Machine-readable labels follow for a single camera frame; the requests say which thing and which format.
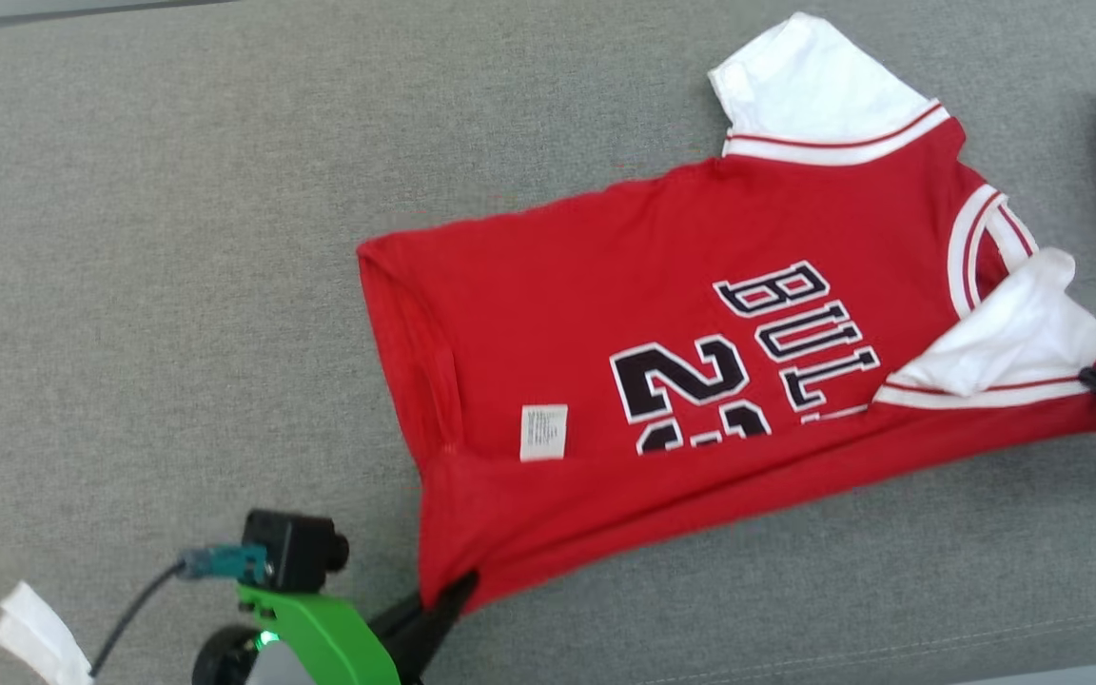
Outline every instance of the teal connector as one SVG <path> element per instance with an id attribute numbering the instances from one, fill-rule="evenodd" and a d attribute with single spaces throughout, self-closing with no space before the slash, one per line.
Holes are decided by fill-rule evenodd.
<path id="1" fill-rule="evenodd" d="M 183 581 L 230 578 L 232 581 L 256 584 L 264 581 L 265 555 L 266 550 L 261 545 L 195 547 L 180 552 L 184 568 L 178 578 Z"/>

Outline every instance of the black wheel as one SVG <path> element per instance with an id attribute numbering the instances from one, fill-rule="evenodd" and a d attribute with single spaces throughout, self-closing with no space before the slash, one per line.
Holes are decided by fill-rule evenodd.
<path id="1" fill-rule="evenodd" d="M 192 685 L 243 685 L 256 663 L 256 637 L 248 625 L 228 625 L 210 635 L 192 666 Z"/>

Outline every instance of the basketball jersey t-shirt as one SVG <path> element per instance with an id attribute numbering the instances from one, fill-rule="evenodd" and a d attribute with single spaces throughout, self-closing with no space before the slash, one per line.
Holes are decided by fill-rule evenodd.
<path id="1" fill-rule="evenodd" d="M 1096 320 L 961 126 L 822 19 L 710 73 L 722 157 L 359 249 L 425 602 L 1096 430 Z"/>

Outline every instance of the green led light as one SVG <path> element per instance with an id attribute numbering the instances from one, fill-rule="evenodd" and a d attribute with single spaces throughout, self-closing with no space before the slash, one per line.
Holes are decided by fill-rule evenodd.
<path id="1" fill-rule="evenodd" d="M 261 651 L 270 642 L 277 642 L 277 633 L 271 630 L 262 630 L 260 635 L 256 635 L 256 650 Z"/>

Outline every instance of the clothing label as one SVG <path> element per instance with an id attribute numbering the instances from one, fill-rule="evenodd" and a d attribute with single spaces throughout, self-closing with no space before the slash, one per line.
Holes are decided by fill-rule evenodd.
<path id="1" fill-rule="evenodd" d="M 518 458 L 534 463 L 564 457 L 567 413 L 567 404 L 523 404 L 523 443 Z"/>

